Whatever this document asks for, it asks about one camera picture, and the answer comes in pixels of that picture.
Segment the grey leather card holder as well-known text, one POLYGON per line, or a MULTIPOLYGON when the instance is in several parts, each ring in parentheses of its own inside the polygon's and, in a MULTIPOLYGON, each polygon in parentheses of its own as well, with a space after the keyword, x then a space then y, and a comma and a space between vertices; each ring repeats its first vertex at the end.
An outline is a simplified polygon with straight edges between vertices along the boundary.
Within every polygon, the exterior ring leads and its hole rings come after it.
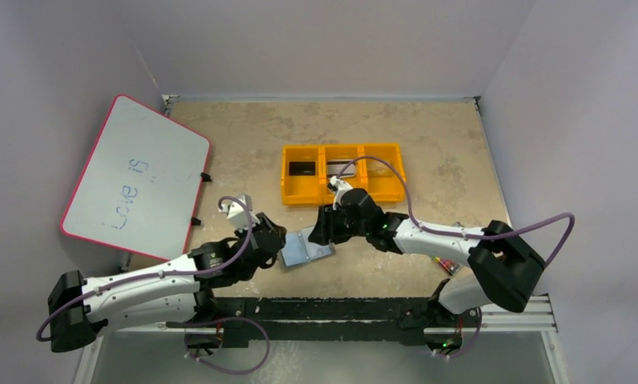
POLYGON ((309 241, 313 229, 310 226, 286 234, 286 245, 280 252, 283 268, 295 269, 335 254, 332 244, 321 246, 309 241))

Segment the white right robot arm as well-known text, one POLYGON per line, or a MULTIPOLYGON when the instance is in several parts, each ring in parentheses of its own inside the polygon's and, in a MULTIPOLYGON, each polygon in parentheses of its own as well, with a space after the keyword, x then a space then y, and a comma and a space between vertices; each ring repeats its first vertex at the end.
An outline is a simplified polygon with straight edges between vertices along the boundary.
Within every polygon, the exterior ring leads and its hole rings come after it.
POLYGON ((310 242, 338 245, 363 237, 382 252, 422 254, 464 265, 470 274, 440 283, 428 313, 441 326, 484 305, 521 313, 545 269, 545 261, 510 227, 493 220, 486 227, 461 228, 414 222, 409 214, 385 212, 363 189, 321 206, 310 242))

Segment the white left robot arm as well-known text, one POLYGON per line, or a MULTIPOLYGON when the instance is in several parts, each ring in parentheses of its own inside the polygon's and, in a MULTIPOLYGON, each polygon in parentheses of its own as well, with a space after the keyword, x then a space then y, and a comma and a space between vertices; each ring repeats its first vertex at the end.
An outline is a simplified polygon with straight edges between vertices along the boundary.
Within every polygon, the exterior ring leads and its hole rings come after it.
POLYGON ((96 338, 155 322, 215 322, 212 291, 252 279, 271 268, 286 244, 287 229, 265 214, 254 216, 250 232, 206 242, 176 259, 142 270, 85 278, 78 270, 62 274, 47 299, 49 316, 37 340, 54 353, 83 348, 96 338))

